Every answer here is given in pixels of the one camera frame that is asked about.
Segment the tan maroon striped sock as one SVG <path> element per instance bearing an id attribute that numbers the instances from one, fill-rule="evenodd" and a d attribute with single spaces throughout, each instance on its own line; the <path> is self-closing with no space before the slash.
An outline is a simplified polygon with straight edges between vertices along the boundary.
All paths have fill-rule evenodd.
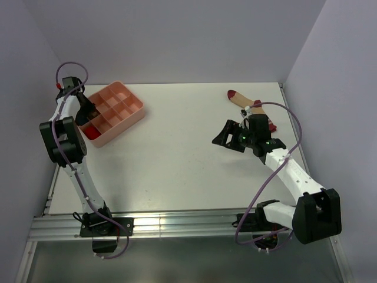
<path id="1" fill-rule="evenodd" d="M 244 109 L 247 106 L 253 106 L 256 104 L 260 104 L 260 100 L 251 100 L 240 94 L 235 90 L 228 90 L 227 91 L 227 98 L 235 105 Z M 257 106 L 252 108 L 252 114 L 266 114 L 262 108 L 262 106 Z"/>

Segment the tan argyle sock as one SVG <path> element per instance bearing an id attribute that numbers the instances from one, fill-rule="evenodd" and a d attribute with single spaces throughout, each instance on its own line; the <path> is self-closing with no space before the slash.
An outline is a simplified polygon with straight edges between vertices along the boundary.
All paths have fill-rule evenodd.
<path id="1" fill-rule="evenodd" d="M 99 115 L 99 112 L 96 110 L 96 111 L 89 112 L 87 117 L 88 117 L 89 120 L 92 120 L 92 119 L 96 118 L 98 115 Z"/>

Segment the dark teal rolled sock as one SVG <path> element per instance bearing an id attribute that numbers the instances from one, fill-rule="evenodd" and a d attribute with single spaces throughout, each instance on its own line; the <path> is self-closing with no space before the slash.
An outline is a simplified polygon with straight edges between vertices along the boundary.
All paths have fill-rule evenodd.
<path id="1" fill-rule="evenodd" d="M 83 126 L 89 122 L 89 119 L 84 114 L 78 113 L 75 118 L 77 126 Z"/>

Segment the red rolled sock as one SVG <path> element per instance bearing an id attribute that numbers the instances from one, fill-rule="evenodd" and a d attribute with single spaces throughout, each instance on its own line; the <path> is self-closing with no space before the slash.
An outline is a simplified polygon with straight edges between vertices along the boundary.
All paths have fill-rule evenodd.
<path id="1" fill-rule="evenodd" d="M 83 132 L 89 140 L 95 140 L 101 135 L 98 129 L 94 126 L 89 126 L 85 128 Z"/>

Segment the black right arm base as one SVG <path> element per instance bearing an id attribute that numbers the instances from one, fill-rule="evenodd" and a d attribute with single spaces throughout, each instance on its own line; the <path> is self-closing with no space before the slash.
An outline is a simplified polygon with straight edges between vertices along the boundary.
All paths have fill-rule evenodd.
<path id="1" fill-rule="evenodd" d="M 240 232 L 274 232 L 279 229 L 282 229 L 283 226 L 276 224 L 276 223 L 270 223 L 266 222 L 263 224 L 258 223 L 257 217 L 255 213 L 249 213 L 243 222 Z M 278 236 L 272 235 L 269 237 L 266 237 L 264 239 L 261 239 L 259 241 L 256 241 L 256 246 L 261 249 L 273 249 L 276 248 L 278 245 Z"/>

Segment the pink compartment organizer tray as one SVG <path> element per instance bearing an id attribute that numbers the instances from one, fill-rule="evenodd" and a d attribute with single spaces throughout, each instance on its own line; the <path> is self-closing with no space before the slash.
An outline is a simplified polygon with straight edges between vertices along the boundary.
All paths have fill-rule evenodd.
<path id="1" fill-rule="evenodd" d="M 98 129 L 100 137 L 89 140 L 96 148 L 103 147 L 145 116 L 144 103 L 120 81 L 103 87 L 88 99 L 96 105 L 99 116 L 79 129 L 82 132 L 89 126 Z"/>

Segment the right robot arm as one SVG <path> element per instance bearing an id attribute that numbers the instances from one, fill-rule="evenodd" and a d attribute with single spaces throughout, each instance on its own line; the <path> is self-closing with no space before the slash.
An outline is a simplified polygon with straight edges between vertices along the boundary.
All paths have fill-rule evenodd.
<path id="1" fill-rule="evenodd" d="M 286 145 L 271 136 L 267 115 L 251 114 L 241 123 L 227 120 L 213 144 L 243 153 L 250 148 L 288 188 L 295 205 L 267 200 L 254 206 L 237 220 L 241 232 L 257 228 L 266 231 L 283 228 L 293 231 L 302 244 L 335 236 L 342 231 L 340 196 L 313 180 L 291 157 Z"/>

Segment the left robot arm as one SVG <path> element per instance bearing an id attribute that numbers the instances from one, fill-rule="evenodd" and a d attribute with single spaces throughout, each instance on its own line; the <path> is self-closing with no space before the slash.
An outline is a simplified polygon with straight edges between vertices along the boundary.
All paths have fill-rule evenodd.
<path id="1" fill-rule="evenodd" d="M 39 125 L 42 139 L 51 161 L 63 168 L 72 181 L 82 204 L 83 220 L 97 217 L 94 229 L 100 235 L 109 235 L 115 221 L 89 174 L 87 147 L 78 128 L 99 116 L 99 111 L 84 95 L 84 83 L 79 78 L 65 77 L 57 87 L 55 113 Z"/>

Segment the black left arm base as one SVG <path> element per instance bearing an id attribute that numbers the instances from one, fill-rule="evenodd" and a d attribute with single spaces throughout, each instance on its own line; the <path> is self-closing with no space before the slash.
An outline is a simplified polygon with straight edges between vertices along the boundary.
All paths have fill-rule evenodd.
<path id="1" fill-rule="evenodd" d="M 108 221 L 94 212 L 84 213 L 82 216 L 73 212 L 72 216 L 81 225 L 80 238 L 91 238 L 92 251 L 107 256 L 115 252 L 122 236 L 128 238 L 133 234 L 134 219 L 113 217 L 109 210 L 100 209 L 100 212 L 113 221 Z"/>

